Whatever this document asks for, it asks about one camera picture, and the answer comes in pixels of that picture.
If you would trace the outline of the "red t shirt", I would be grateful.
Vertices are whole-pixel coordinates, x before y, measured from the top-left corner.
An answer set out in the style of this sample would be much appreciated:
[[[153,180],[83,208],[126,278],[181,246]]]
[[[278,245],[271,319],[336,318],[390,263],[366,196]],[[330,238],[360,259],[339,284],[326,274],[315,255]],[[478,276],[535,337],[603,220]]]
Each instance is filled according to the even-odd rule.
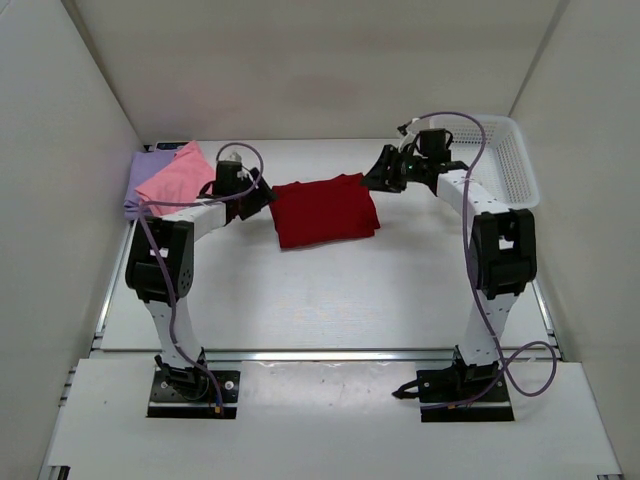
[[[341,174],[328,180],[275,186],[270,204],[283,250],[369,238],[380,228],[364,175]]]

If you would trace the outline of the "pink t shirt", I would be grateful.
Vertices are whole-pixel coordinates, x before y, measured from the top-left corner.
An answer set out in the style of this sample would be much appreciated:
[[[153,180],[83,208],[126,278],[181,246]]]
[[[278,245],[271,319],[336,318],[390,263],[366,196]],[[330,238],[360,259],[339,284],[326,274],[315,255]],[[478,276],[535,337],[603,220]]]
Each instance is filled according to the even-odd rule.
[[[192,203],[201,188],[215,179],[215,170],[197,141],[190,141],[171,152],[169,160],[167,166],[135,189],[142,201]]]

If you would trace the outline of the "purple t shirt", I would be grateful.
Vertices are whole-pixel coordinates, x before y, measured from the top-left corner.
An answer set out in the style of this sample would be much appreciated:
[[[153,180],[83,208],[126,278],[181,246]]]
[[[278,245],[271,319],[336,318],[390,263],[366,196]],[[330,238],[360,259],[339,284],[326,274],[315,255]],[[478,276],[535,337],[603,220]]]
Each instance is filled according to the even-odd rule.
[[[124,217],[132,221],[136,217],[140,197],[136,189],[168,166],[175,155],[175,150],[154,150],[151,152],[136,152],[133,156],[129,182],[124,198]]]

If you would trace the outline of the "white plastic laundry basket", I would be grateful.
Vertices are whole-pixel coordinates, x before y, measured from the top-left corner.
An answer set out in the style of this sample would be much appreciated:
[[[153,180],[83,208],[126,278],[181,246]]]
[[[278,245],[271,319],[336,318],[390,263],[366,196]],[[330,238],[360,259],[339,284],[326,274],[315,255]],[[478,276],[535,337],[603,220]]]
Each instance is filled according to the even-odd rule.
[[[517,123],[509,117],[477,115],[474,121],[455,115],[429,120],[432,128],[452,133],[452,158],[469,165],[482,157],[472,178],[512,208],[536,207],[540,201],[535,175]]]

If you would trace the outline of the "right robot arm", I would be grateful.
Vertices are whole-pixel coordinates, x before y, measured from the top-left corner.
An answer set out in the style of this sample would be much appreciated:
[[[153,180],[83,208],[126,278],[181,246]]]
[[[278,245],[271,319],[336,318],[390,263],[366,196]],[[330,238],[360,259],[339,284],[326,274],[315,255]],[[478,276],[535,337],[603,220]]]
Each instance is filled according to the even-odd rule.
[[[361,184],[371,191],[401,193],[418,183],[461,216],[465,263],[475,296],[462,342],[456,347],[463,366],[449,375],[449,387],[470,400],[486,384],[480,369],[496,368],[506,320],[516,300],[537,274],[535,220],[531,210],[501,202],[454,161],[452,134],[428,129],[387,144]]]

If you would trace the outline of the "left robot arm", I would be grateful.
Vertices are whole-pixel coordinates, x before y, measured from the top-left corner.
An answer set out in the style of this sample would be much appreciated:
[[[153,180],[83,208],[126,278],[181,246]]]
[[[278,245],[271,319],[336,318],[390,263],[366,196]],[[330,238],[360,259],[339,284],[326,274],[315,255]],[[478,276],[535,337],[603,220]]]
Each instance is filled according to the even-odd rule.
[[[177,374],[175,388],[188,400],[210,386],[206,355],[196,339],[187,296],[202,237],[246,220],[276,200],[264,179],[264,160],[247,169],[237,154],[216,158],[216,174],[192,201],[146,201],[139,208],[125,281],[150,313],[161,345],[158,368]]]

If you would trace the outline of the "dark label sticker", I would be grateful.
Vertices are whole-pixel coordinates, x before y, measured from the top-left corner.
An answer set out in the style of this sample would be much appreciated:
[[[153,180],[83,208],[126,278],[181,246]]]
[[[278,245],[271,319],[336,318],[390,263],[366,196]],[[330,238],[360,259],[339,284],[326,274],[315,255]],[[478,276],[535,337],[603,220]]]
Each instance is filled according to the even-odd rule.
[[[188,142],[157,142],[154,149],[161,151],[180,150],[187,144]]]

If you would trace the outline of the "aluminium rail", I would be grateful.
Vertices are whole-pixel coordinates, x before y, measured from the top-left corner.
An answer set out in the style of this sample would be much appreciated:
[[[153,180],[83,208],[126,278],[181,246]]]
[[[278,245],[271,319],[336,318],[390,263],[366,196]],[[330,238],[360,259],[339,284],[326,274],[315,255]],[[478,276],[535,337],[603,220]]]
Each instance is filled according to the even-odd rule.
[[[449,362],[452,349],[206,350],[212,362]]]

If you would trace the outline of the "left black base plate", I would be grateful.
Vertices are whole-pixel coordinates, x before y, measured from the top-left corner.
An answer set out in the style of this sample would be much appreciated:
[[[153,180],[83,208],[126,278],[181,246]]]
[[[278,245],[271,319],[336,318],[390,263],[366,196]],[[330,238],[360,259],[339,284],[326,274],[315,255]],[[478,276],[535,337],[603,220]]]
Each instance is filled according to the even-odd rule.
[[[241,372],[213,370],[219,382],[223,406],[217,405],[216,391],[205,384],[195,390],[178,387],[157,370],[154,374],[147,406],[147,417],[157,419],[233,420],[237,415]]]

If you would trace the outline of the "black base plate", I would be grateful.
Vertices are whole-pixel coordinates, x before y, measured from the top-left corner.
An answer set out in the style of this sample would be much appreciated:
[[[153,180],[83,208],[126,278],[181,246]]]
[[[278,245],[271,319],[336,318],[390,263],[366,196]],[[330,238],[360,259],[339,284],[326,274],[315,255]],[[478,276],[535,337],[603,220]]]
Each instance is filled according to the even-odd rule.
[[[515,420],[509,391],[501,379],[464,381],[453,366],[418,370],[397,388],[398,400],[417,399],[422,423],[494,423]]]
[[[213,370],[219,382],[223,406],[217,405],[216,391],[205,384],[195,390],[178,387],[157,370],[154,374],[147,406],[147,417],[157,419],[233,420],[237,415],[241,372]]]

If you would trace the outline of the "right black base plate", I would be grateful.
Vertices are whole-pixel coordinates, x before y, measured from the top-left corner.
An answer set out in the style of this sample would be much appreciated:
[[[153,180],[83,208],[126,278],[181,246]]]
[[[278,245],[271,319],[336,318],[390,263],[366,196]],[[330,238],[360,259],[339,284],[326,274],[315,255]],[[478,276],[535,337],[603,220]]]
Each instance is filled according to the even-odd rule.
[[[464,381],[453,366],[418,370],[397,388],[398,400],[417,399],[422,423],[494,423],[515,420],[509,391],[501,379]]]

